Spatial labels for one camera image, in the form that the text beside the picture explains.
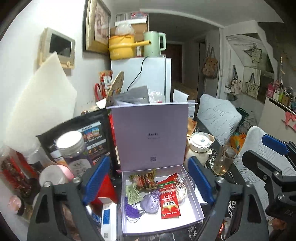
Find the purple pouch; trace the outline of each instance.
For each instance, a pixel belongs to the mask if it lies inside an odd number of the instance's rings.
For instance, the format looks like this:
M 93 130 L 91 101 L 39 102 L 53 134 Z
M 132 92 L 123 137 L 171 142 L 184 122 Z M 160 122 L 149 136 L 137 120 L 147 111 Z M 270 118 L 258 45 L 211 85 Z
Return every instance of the purple pouch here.
M 151 193 L 144 196 L 144 199 L 140 202 L 141 209 L 150 214 L 157 213 L 160 205 L 160 194 L 160 191 L 153 190 Z

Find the black marble table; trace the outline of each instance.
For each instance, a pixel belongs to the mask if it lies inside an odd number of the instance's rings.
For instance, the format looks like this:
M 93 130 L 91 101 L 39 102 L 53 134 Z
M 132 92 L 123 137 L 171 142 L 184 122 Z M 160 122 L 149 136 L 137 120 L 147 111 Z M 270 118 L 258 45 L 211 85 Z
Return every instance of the black marble table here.
M 196 120 L 198 122 L 197 127 L 195 129 L 195 132 L 202 131 L 206 133 L 210 133 L 207 128 L 202 124 L 200 120 Z M 220 144 L 216 140 L 211 149 L 213 151 L 213 154 L 209 156 L 208 161 L 206 163 L 206 168 L 211 168 L 213 166 L 213 162 L 217 156 L 217 153 L 219 151 Z M 243 184 L 245 183 L 244 179 L 240 175 L 239 171 L 235 167 L 234 164 L 231 165 L 229 171 L 223 175 L 228 182 L 230 183 L 237 183 L 237 184 Z M 115 180 L 115 186 L 117 193 L 119 196 L 121 196 L 121 180 L 116 179 Z M 121 216 L 121 203 L 118 204 L 118 215 Z M 211 207 L 209 205 L 201 206 L 204 216 L 207 217 L 209 215 Z M 235 207 L 235 201 L 229 203 L 228 213 L 225 214 L 227 217 L 232 216 L 233 209 Z M 118 232 L 120 236 L 121 241 L 191 241 L 196 236 L 198 230 L 201 228 L 202 222 L 198 222 L 190 227 L 187 228 L 181 228 L 172 232 L 166 232 L 166 233 L 159 233 L 154 235 L 143 235 L 143 236 L 124 236 L 121 232 L 121 219 L 118 217 Z

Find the blue gripper pad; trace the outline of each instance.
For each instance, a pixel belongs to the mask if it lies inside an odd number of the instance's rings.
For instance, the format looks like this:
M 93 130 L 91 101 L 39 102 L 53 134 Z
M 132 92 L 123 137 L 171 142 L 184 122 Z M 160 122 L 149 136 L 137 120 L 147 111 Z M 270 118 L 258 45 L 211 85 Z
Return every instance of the blue gripper pad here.
M 289 149 L 287 148 L 287 145 L 280 141 L 279 139 L 272 137 L 268 134 L 265 134 L 262 137 L 262 143 L 263 145 L 269 147 L 270 149 L 276 151 L 280 155 L 287 155 L 289 153 Z
M 89 168 L 83 174 L 82 179 L 82 203 L 84 205 L 93 201 L 105 176 L 109 173 L 110 159 L 108 156 L 104 157 L 101 163 L 97 163 L 94 167 Z
M 202 198 L 210 205 L 215 202 L 212 194 L 212 187 L 208 182 L 206 176 L 203 174 L 199 166 L 196 164 L 192 157 L 188 160 L 188 170 L 190 176 L 193 178 Z

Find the black power cord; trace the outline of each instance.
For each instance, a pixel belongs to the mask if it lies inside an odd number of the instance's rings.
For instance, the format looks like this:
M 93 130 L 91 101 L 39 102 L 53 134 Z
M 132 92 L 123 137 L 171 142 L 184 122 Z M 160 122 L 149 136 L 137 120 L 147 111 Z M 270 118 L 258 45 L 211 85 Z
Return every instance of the black power cord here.
M 144 60 L 145 60 L 146 58 L 148 58 L 148 56 L 145 57 L 145 58 L 143 59 L 143 61 L 142 61 L 142 65 L 141 65 L 141 71 L 140 71 L 140 73 L 142 72 L 142 69 L 143 69 L 143 63 L 144 63 Z M 128 86 L 128 89 L 129 89 L 130 86 L 135 82 L 135 80 L 136 80 L 137 77 L 140 75 L 140 73 L 138 73 L 138 75 L 136 76 L 136 78 L 135 78 L 135 79 L 132 81 L 132 83 Z

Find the glass of tea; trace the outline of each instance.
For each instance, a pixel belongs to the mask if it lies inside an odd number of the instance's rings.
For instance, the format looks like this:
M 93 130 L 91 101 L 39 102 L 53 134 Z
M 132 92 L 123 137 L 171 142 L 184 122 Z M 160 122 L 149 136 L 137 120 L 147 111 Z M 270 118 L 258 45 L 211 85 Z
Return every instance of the glass of tea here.
M 220 146 L 219 153 L 214 162 L 213 171 L 217 175 L 224 175 L 230 168 L 234 159 L 237 157 L 237 151 L 228 145 Z

